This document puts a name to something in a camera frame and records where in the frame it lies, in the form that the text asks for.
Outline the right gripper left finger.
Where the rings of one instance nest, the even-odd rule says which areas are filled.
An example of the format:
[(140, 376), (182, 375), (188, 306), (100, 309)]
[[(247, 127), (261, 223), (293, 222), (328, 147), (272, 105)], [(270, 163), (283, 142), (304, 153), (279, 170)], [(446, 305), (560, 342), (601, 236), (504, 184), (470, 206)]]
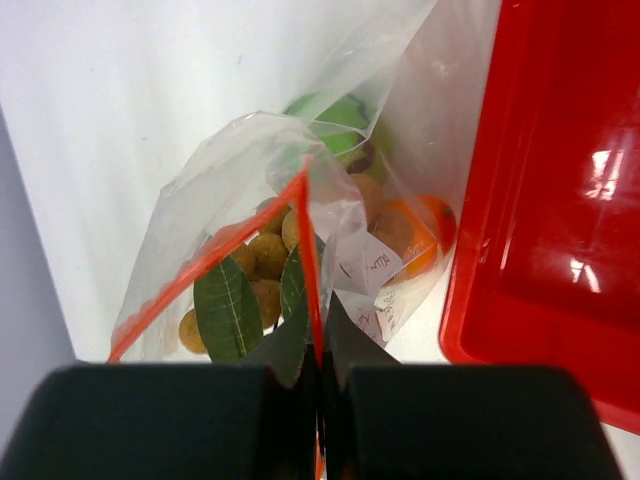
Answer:
[(34, 390), (5, 479), (311, 479), (308, 313), (238, 364), (76, 364)]

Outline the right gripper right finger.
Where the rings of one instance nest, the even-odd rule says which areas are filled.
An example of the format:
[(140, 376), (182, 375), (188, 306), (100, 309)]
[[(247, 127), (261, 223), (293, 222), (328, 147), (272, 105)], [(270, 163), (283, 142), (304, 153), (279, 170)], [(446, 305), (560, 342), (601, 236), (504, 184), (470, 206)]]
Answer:
[(618, 479), (595, 409), (539, 365), (403, 364), (333, 299), (322, 366), (331, 479)]

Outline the brown toy longan bunch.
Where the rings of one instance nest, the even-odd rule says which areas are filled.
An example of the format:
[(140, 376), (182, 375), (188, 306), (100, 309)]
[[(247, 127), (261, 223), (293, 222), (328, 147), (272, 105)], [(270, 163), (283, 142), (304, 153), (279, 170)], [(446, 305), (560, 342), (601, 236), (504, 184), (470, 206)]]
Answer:
[[(392, 248), (401, 252), (410, 240), (409, 226), (389, 209), (383, 208), (382, 183), (366, 173), (352, 173), (350, 178), (364, 199), (370, 233), (380, 241), (388, 240), (391, 224), (398, 223), (403, 238)], [(240, 267), (258, 295), (263, 328), (273, 327), (282, 314), (279, 281), (286, 256), (293, 251), (297, 242), (296, 214), (286, 205), (259, 230), (255, 239), (248, 244), (240, 244), (231, 254), (231, 259)]]

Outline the green orange toy mango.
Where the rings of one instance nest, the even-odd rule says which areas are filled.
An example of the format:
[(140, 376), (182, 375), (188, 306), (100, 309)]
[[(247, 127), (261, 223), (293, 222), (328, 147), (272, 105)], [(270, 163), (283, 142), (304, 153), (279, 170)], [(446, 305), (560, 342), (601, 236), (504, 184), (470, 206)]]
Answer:
[(428, 194), (418, 195), (414, 200), (418, 202), (417, 212), (404, 199), (386, 202), (370, 229), (403, 262), (403, 268), (387, 285), (429, 271), (438, 255), (446, 256), (454, 244), (457, 221), (450, 206)]

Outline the clear orange zip top bag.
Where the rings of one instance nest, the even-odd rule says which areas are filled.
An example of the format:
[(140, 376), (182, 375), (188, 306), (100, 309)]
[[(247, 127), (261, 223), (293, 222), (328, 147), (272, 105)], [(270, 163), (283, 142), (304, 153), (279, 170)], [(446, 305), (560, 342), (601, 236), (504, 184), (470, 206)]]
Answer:
[[(384, 200), (418, 195), (453, 210), (464, 181), (448, 150), (447, 99), (461, 51), (445, 41), (454, 1), (373, 3), (332, 34), (331, 50), (309, 82), (277, 113), (238, 118), (205, 139), (160, 192), (111, 336), (112, 362), (215, 363), (245, 359), (290, 319), (308, 313), (306, 341), (319, 344), (338, 299), (371, 340), (385, 346), (414, 314), (446, 265), (387, 285), (400, 257), (369, 231), (364, 199), (349, 173), (313, 133), (312, 122), (283, 110), (319, 92), (315, 117), (353, 93), (389, 129)], [(296, 214), (298, 242), (279, 281), (282, 314), (263, 328), (258, 295), (231, 254), (284, 206)]]

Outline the green toy watermelon ball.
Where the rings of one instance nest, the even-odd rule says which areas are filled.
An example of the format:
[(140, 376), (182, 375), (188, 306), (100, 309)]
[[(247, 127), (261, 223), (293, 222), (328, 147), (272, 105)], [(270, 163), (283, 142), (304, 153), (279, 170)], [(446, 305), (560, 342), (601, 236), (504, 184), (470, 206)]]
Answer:
[(353, 93), (337, 99), (313, 117), (319, 92), (306, 94), (291, 102), (285, 115), (312, 122), (313, 133), (325, 144), (349, 174), (362, 173), (384, 185), (388, 179), (386, 161), (392, 153), (389, 129), (378, 120), (375, 109)]

